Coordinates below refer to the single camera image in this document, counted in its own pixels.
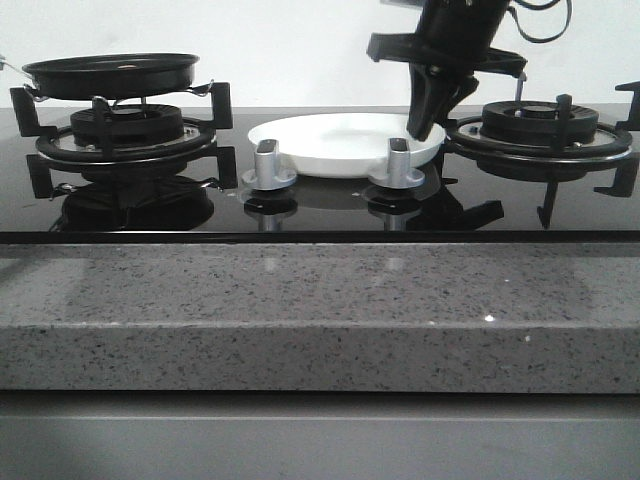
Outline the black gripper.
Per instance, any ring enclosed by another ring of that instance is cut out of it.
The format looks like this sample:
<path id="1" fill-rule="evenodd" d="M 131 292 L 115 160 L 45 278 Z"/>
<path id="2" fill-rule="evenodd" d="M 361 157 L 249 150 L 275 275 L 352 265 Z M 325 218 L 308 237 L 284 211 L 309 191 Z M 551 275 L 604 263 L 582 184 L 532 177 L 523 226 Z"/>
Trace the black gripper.
<path id="1" fill-rule="evenodd" d="M 507 1 L 428 1 L 413 33 L 371 35 L 367 55 L 373 61 L 409 66 L 407 131 L 412 138 L 424 141 L 434 122 L 448 121 L 451 111 L 477 90 L 475 72 L 514 78 L 523 72 L 522 56 L 491 47 L 508 6 Z"/>

